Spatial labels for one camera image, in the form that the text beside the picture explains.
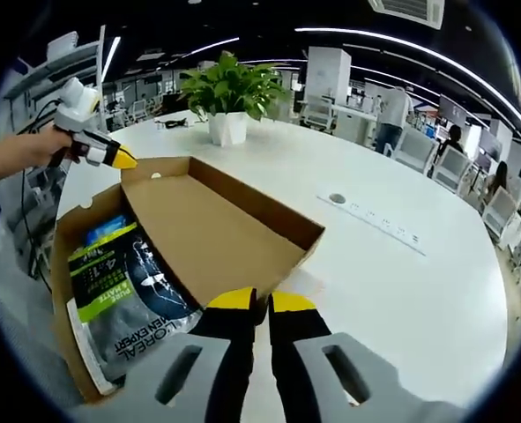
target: white plant pot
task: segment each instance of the white plant pot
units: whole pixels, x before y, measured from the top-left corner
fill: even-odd
[[[244,143],[246,139],[246,112],[207,114],[209,135],[215,145],[226,147]]]

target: power outlet strip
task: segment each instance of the power outlet strip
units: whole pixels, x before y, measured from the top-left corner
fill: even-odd
[[[364,207],[362,204],[349,202],[341,194],[327,193],[317,195],[317,198],[325,201],[327,204],[337,207],[341,211],[346,212],[359,220],[362,220],[363,222],[366,222],[384,234],[389,235],[391,238],[405,244],[410,249],[426,256],[419,235],[407,231],[402,226],[390,221],[376,211],[372,211],[367,207]]]

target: white round table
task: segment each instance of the white round table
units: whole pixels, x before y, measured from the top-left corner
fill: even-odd
[[[466,406],[487,387],[505,354],[507,308],[494,248],[472,207],[408,167],[314,130],[250,120],[245,144],[220,148],[190,112],[160,120],[182,117],[189,128],[165,130],[150,120],[113,137],[139,158],[194,155],[326,226],[313,256],[281,289],[306,294],[333,332],[394,365],[407,390]],[[59,217],[119,179],[110,167],[73,164]],[[328,192],[418,234],[425,255],[317,198]],[[284,421],[270,359],[264,322],[243,422]],[[80,412],[125,419],[133,406],[136,398]]]

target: cardboard box lid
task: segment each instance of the cardboard box lid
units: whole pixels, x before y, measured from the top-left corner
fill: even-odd
[[[202,305],[245,286],[269,293],[324,230],[195,158],[140,160],[122,172],[122,187],[154,247]]]

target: open cardboard box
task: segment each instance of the open cardboard box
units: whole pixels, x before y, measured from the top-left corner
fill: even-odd
[[[132,211],[184,287],[206,306],[218,295],[254,286],[271,292],[314,250],[324,228],[195,158],[145,159],[120,184],[60,218],[51,259],[56,335],[86,402],[96,389],[76,344],[66,303],[73,297],[68,257],[86,233]]]

